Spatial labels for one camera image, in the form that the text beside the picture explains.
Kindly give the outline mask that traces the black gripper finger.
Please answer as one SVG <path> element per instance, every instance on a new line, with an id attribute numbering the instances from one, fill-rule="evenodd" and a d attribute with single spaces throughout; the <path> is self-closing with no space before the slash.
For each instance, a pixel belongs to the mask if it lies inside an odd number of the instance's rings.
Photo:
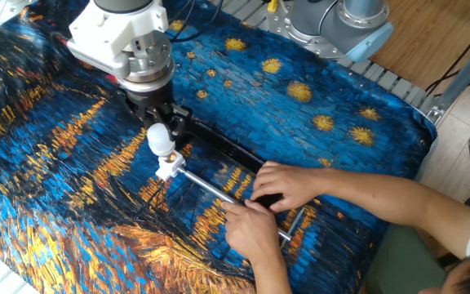
<path id="1" fill-rule="evenodd" d="M 166 127 L 170 132 L 171 139 L 178 143 L 187 130 L 187 124 L 192 119 L 193 111 L 189 107 L 177 104 L 166 104 L 166 108 Z"/>
<path id="2" fill-rule="evenodd" d="M 145 127 L 151 127 L 157 122 L 157 109 L 156 108 L 138 108 L 137 116 L 143 122 Z"/>

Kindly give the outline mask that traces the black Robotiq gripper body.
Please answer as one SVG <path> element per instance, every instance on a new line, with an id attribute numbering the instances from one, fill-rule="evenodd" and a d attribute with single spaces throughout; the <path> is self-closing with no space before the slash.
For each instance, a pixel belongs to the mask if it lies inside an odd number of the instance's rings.
<path id="1" fill-rule="evenodd" d="M 165 86 L 150 92 L 126 92 L 126 105 L 135 116 L 137 116 L 138 108 L 156 108 L 158 121 L 166 121 L 166 104 L 172 104 L 173 102 L 174 91 L 172 83 L 167 83 Z"/>

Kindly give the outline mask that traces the person's left hand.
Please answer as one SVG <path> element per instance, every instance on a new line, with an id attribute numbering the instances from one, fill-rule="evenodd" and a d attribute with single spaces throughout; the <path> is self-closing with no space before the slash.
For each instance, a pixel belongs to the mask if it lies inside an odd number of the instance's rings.
<path id="1" fill-rule="evenodd" d="M 252 266 L 276 267 L 283 262 L 274 215 L 261 204 L 222 203 L 226 211 L 226 241 Z"/>

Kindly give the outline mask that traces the person's right hand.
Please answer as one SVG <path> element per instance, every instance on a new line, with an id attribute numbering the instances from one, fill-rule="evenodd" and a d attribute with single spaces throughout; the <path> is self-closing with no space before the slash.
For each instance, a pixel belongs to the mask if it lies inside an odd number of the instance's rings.
<path id="1" fill-rule="evenodd" d="M 257 172 L 251 201 L 271 195 L 281 197 L 268 208 L 284 212 L 303 206 L 328 191 L 331 168 L 305 168 L 266 162 Z"/>

